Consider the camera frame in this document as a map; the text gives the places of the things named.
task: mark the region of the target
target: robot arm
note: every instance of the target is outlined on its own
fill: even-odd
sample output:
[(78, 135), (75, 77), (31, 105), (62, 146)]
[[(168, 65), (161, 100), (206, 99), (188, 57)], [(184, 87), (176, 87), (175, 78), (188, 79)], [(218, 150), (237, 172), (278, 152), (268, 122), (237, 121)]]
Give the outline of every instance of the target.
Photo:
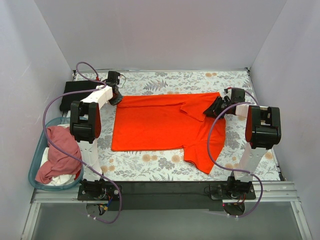
[[(122, 95), (119, 93), (118, 84), (120, 82), (120, 73), (109, 71), (106, 83), (108, 86), (91, 93), (82, 101), (74, 101), (71, 104), (70, 113), (70, 133), (77, 141), (82, 160), (91, 166), (98, 173), (102, 174), (98, 156), (98, 137), (101, 133), (100, 109), (108, 101), (112, 105), (118, 104), (122, 100)], [(91, 172), (85, 171), (83, 179), (94, 182), (99, 180), (100, 176)]]
[[(233, 88), (231, 97), (217, 97), (204, 114), (216, 118), (227, 107), (243, 102), (245, 102), (245, 91)], [(280, 110), (278, 107), (242, 104), (231, 108), (226, 114), (247, 118), (245, 128), (247, 143), (239, 162), (239, 169), (254, 173), (266, 152), (280, 142)], [(227, 190), (235, 196), (248, 193), (252, 187), (252, 179), (249, 173), (233, 171), (227, 180)]]

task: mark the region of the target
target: orange shirt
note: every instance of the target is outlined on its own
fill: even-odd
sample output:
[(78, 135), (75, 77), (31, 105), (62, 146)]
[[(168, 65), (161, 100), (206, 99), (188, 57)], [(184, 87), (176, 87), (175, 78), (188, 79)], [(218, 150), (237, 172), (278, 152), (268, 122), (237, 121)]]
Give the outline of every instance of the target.
[[(152, 151), (184, 149), (184, 160), (209, 174), (213, 162), (207, 151), (207, 138), (214, 119), (203, 112), (218, 92), (125, 96), (117, 105), (112, 137), (113, 151)], [(212, 131), (210, 149), (217, 159), (226, 139), (226, 121), (221, 119)]]

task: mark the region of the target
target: laundry basket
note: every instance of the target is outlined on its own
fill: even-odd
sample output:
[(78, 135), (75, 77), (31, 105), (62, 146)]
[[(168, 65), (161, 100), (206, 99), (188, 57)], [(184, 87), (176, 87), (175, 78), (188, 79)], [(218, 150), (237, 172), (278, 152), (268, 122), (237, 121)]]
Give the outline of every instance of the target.
[[(70, 123), (70, 118), (69, 117), (57, 117), (52, 119), (46, 124), (46, 127), (51, 127), (51, 126), (57, 126), (60, 124), (69, 124)], [(33, 156), (33, 160), (31, 163), (31, 167), (29, 170), (29, 182), (30, 184), (35, 188), (35, 189), (41, 189), (45, 191), (61, 191), (61, 190), (66, 190), (70, 189), (74, 186), (76, 186), (80, 180), (83, 178), (84, 175), (84, 168), (82, 166), (80, 175), (75, 179), (72, 183), (66, 184), (66, 185), (61, 185), (61, 186), (47, 186), (45, 184), (42, 184), (40, 182), (36, 181), (36, 175), (37, 172), (40, 168), (42, 156), (44, 154), (45, 148), (48, 147), (48, 141), (46, 139), (46, 136), (44, 134), (44, 131), (42, 131), (38, 145), (36, 146), (35, 153)]]

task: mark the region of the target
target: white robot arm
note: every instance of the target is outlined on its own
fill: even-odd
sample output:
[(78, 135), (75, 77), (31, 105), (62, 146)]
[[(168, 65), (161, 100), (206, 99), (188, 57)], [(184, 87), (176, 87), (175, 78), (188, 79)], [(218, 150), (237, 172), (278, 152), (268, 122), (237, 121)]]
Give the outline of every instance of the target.
[[(281, 128), (280, 128), (280, 112), (277, 107), (266, 107), (266, 106), (252, 106), (248, 104), (238, 105), (235, 109), (235, 115), (241, 116), (247, 119), (246, 125), (246, 145), (244, 153), (239, 162), (239, 169), (247, 170), (251, 173), (254, 173), (262, 159), (262, 157), (271, 149), (273, 144), (278, 144), (281, 138)], [(256, 133), (257, 130), (253, 129), (253, 119), (258, 123), (254, 126), (260, 128), (258, 134), (263, 135), (259, 136), (259, 139), (253, 140), (253, 132)], [(260, 144), (253, 144), (253, 141), (260, 141)], [(250, 182), (253, 180), (252, 175), (235, 171), (234, 177), (236, 180), (241, 182)]]
[[(88, 97), (83, 99), (81, 102), (84, 104), (97, 103), (98, 104), (97, 113), (99, 113), (99, 110), (102, 108), (102, 106), (112, 98), (113, 98), (112, 88), (110, 86), (106, 86), (105, 88), (102, 88), (98, 91), (94, 91)], [(101, 129), (100, 113), (99, 113), (99, 118), (98, 120), (96, 119), (95, 123), (100, 125), (99, 128)], [(80, 140), (78, 141), (78, 145), (81, 151), (82, 160), (85, 163), (89, 164), (89, 166), (91, 166), (94, 170), (102, 174), (102, 170), (99, 164), (98, 147), (97, 147), (99, 136), (96, 135), (95, 137), (96, 138), (92, 141), (92, 143), (90, 143), (87, 140)], [(83, 179), (87, 179), (88, 181), (94, 182), (95, 180), (99, 180), (100, 176), (93, 173), (92, 171), (85, 171), (83, 175)]]

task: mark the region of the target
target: patterned table surface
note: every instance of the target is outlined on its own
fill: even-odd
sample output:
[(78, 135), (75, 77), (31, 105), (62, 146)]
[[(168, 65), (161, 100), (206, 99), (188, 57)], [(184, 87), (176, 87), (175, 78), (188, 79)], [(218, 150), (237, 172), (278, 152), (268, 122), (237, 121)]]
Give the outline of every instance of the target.
[[(253, 93), (246, 71), (182, 71), (182, 72), (122, 72), (126, 83), (120, 92), (123, 96), (196, 94), (220, 92), (227, 87), (238, 87)], [(101, 79), (107, 73), (99, 73)], [(86, 77), (95, 79), (92, 73)], [(76, 76), (76, 81), (84, 80)], [(230, 171), (214, 166), (210, 174), (199, 171), (192, 163), (185, 162), (184, 150), (164, 151), (112, 151), (111, 142), (116, 106), (105, 104), (100, 110), (102, 130), (98, 139), (98, 154), (104, 175), (114, 181), (225, 181)], [(217, 161), (228, 168), (237, 168), (245, 149), (246, 119), (226, 115), (226, 140)], [(255, 174), (263, 181), (280, 180), (274, 156), (268, 151), (259, 163)]]

